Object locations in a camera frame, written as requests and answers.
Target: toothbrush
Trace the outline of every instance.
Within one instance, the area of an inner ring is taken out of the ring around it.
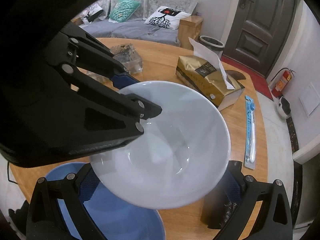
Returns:
[[[250,140],[250,154],[249,154],[249,161],[251,163],[254,163],[256,159],[256,126],[254,123],[254,110],[255,110],[255,105],[254,103],[251,103],[250,105],[251,109],[251,140]]]

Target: wooden table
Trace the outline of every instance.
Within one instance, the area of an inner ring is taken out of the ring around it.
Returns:
[[[180,55],[193,54],[192,51],[187,49],[150,41],[116,38],[100,38],[99,40],[108,47],[131,42],[143,59],[143,72],[134,75],[140,81],[166,80],[182,84],[182,82],[175,76],[175,67],[178,61],[178,57]],[[224,65],[225,69],[236,69],[231,65],[225,63],[222,64]],[[246,113],[244,96],[249,95],[251,98],[253,98],[256,105],[256,169],[252,171],[245,167],[242,167],[242,173],[244,175],[251,174],[258,181],[267,181],[267,143],[260,105],[250,76],[244,72],[243,74],[247,78],[246,80],[240,81],[246,87],[244,93],[234,105],[229,106],[221,111],[230,132],[230,160],[239,160],[242,162],[244,161],[246,139]],[[88,162],[89,158],[81,158],[75,161]],[[30,201],[31,199],[37,179],[39,177],[45,176],[52,168],[58,165],[60,165],[60,163],[29,169],[11,165],[12,173],[27,201]],[[204,200],[201,199],[191,205],[182,208],[159,211],[164,222],[167,240],[213,239],[218,230],[208,229],[207,226],[200,221],[203,201]],[[257,203],[240,239],[245,238],[249,235],[249,232],[258,215],[259,209],[260,203]]]

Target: teal pillow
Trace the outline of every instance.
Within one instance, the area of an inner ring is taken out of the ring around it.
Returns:
[[[117,22],[125,22],[138,9],[140,3],[135,0],[119,0],[109,17]]]

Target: blue bowl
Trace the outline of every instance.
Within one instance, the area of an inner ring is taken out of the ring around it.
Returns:
[[[68,173],[77,173],[84,164],[65,163],[45,177],[47,180],[63,179]],[[64,201],[58,199],[58,203],[70,234],[81,239]],[[165,240],[163,222],[157,210],[129,204],[113,195],[102,183],[84,206],[108,240]]]

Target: gray sofa cushion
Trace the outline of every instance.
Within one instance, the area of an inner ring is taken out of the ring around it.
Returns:
[[[102,21],[96,20],[90,25],[81,27],[95,38],[126,38],[180,46],[178,30],[143,23],[144,20],[112,23],[105,19]]]

